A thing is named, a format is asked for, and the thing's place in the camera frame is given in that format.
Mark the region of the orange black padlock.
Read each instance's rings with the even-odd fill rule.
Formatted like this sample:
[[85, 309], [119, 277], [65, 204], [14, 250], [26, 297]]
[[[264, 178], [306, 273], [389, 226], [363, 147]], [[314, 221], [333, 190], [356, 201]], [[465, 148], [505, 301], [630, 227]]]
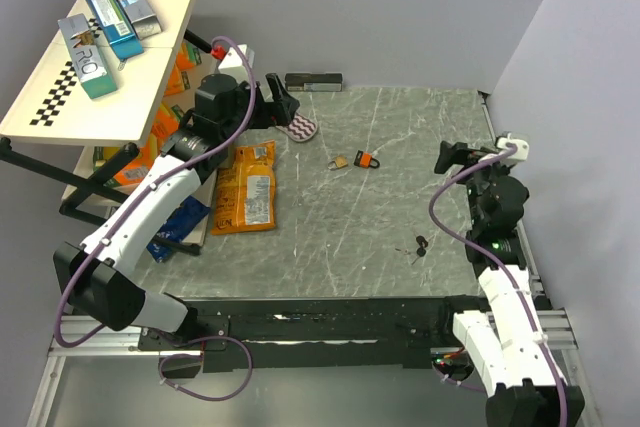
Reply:
[[378, 169], [380, 167], [380, 162], [370, 153], [358, 150], [354, 158], [353, 165], [365, 169]]

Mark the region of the black-headed key bunch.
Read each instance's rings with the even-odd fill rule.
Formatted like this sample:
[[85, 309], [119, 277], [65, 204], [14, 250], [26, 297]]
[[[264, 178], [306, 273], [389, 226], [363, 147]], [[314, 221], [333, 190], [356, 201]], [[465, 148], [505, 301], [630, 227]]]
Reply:
[[398, 247], [394, 248], [395, 252], [398, 252], [400, 254], [403, 254], [411, 258], [411, 261], [409, 262], [410, 265], [414, 265], [418, 260], [425, 257], [427, 254], [427, 247], [429, 246], [429, 242], [422, 235], [416, 236], [415, 242], [416, 242], [416, 247], [413, 250], [408, 248], [398, 248]]

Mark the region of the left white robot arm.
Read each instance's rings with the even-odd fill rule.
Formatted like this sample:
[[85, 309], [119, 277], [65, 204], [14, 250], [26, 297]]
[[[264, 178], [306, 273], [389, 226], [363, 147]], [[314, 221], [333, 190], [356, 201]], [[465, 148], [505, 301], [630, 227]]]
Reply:
[[196, 310], [169, 294], [148, 292], [130, 277], [153, 237], [216, 171], [241, 133], [291, 123], [298, 100], [277, 74], [266, 80], [269, 99], [257, 83], [227, 74], [203, 78], [194, 107], [182, 116], [138, 187], [79, 245], [64, 242], [54, 252], [63, 305], [113, 331], [129, 326], [161, 330], [177, 349], [195, 342]]

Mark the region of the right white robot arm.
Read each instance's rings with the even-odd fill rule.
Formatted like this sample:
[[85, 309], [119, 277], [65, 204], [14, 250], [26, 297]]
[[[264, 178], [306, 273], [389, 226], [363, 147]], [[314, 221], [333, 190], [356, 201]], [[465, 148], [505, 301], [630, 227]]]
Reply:
[[436, 330], [444, 343], [462, 344], [479, 373], [488, 425], [574, 426], [584, 395], [568, 383], [551, 353], [516, 231], [529, 191], [511, 171], [528, 153], [526, 141], [508, 136], [499, 137], [492, 149], [441, 143], [435, 173], [460, 170], [437, 193], [455, 184], [465, 187], [471, 228], [464, 235], [448, 229], [435, 215], [434, 200], [428, 213], [465, 245], [490, 311], [455, 307], [437, 320]]

